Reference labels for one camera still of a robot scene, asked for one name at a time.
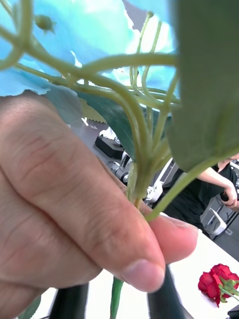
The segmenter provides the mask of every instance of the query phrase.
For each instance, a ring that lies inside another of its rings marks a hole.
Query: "skin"
[[[189,224],[162,216],[147,224],[116,177],[32,92],[0,98],[0,189],[1,319],[103,268],[155,291],[165,263],[196,247]]]

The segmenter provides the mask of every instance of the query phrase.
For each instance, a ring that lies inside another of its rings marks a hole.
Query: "green leaf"
[[[221,303],[226,304],[227,302],[226,298],[221,297]]]
[[[185,171],[239,152],[239,1],[178,2],[183,107],[167,137]]]
[[[116,319],[119,304],[120,304],[120,293],[123,286],[123,281],[114,277],[111,295],[111,319]]]
[[[32,316],[37,311],[38,307],[41,303],[41,296],[39,296],[37,299],[35,299],[30,306],[21,314],[18,316],[18,319],[31,319]]]
[[[107,124],[112,128],[119,138],[126,152],[133,160],[135,160],[132,130],[122,107],[117,105],[115,101],[109,98],[83,92],[77,92],[77,94],[106,120]],[[146,116],[146,109],[143,108],[143,111],[144,115]],[[159,112],[153,111],[153,114],[153,128],[155,128]]]

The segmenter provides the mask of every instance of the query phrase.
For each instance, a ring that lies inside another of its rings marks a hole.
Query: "red rose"
[[[215,300],[217,305],[221,301],[221,290],[218,287],[221,284],[221,280],[218,275],[210,273],[203,273],[199,279],[198,288],[205,294],[208,295],[209,298]]]
[[[223,264],[218,264],[213,266],[213,268],[210,271],[210,274],[213,275],[217,275],[218,277],[222,277],[225,280],[239,280],[239,277],[237,274],[233,274],[230,271],[230,268],[226,265]],[[234,288],[237,289],[239,286],[239,284],[235,284]],[[229,298],[230,296],[227,294],[223,294],[223,298]]]

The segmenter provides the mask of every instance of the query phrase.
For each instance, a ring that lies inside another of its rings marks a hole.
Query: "blue flower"
[[[17,0],[8,1],[11,5],[18,4]],[[161,11],[161,19],[168,20],[166,0],[130,0],[130,2],[135,2],[135,5],[146,10],[155,10],[158,15]],[[55,57],[72,64],[75,64],[76,57],[81,64],[86,64],[105,56],[136,51],[140,34],[138,30],[133,30],[132,21],[129,19],[121,0],[39,0],[34,1],[33,4],[34,15],[50,17],[53,28],[53,32],[45,32],[34,23],[33,35]],[[14,33],[14,23],[1,5],[0,17],[1,25]],[[147,28],[148,34],[151,33],[151,35],[155,32],[153,22],[152,18],[152,22],[150,21]],[[170,52],[174,49],[170,32],[168,31],[166,38],[157,47],[158,51]],[[0,59],[4,59],[9,54],[11,45],[0,37],[0,48]],[[142,50],[146,52],[149,49],[150,44],[144,40]],[[20,63],[51,75],[59,75],[56,70],[27,54],[21,58]],[[129,85],[128,68],[112,70],[103,74]],[[147,84],[155,88],[166,88],[172,75],[173,71],[170,68],[152,67]],[[52,85],[45,79],[15,68],[1,71],[0,83],[1,96],[14,96],[21,94],[24,90],[31,90],[37,94],[46,94],[67,123],[80,116],[79,99],[76,93],[70,89]],[[65,109],[67,99],[73,105],[71,110]]]

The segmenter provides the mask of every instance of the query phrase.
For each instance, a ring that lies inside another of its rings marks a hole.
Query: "fingernail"
[[[158,290],[164,281],[164,270],[154,263],[140,259],[128,266],[121,274],[128,284],[144,292]]]
[[[173,217],[169,217],[168,215],[164,214],[164,213],[160,213],[160,215],[165,218],[166,220],[169,220],[170,222],[172,222],[175,226],[178,226],[178,227],[182,227],[182,228],[191,228],[195,233],[198,234],[198,228],[189,224],[189,223],[186,223],[185,221],[182,221],[182,220],[179,220],[179,219],[176,219],[176,218],[173,218]]]

